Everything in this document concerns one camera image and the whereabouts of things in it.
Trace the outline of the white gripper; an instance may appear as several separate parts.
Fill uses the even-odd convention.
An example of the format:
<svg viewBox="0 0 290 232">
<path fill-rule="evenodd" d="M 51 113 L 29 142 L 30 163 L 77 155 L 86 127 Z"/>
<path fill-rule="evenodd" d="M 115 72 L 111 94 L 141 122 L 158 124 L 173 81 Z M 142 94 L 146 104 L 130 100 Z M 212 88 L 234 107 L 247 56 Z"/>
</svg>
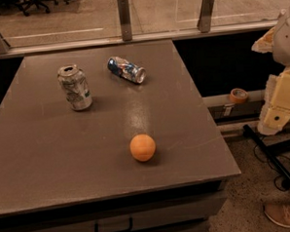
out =
<svg viewBox="0 0 290 232">
<path fill-rule="evenodd" d="M 273 50 L 273 59 L 287 66 L 278 76 L 269 76 L 265 103 L 259 116 L 259 133 L 275 135 L 290 120 L 290 6 L 280 16 L 275 28 L 272 27 L 255 41 L 251 49 L 260 54 Z"/>
</svg>

